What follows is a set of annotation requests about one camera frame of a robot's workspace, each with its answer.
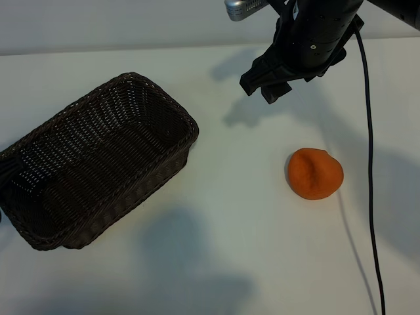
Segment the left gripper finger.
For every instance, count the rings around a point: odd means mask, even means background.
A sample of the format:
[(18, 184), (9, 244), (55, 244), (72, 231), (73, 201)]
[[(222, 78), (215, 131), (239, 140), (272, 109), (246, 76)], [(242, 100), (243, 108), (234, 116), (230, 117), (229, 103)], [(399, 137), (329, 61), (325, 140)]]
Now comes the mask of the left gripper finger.
[(1, 160), (1, 197), (12, 179), (20, 173), (20, 157), (11, 156)]

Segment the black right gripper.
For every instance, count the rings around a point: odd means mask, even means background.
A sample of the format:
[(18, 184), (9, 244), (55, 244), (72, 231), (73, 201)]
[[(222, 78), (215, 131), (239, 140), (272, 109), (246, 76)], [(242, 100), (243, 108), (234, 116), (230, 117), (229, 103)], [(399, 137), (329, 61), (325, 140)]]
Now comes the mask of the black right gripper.
[(268, 104), (292, 90), (288, 81), (323, 75), (361, 1), (292, 1), (280, 16), (273, 45), (240, 78), (248, 96), (258, 88)]

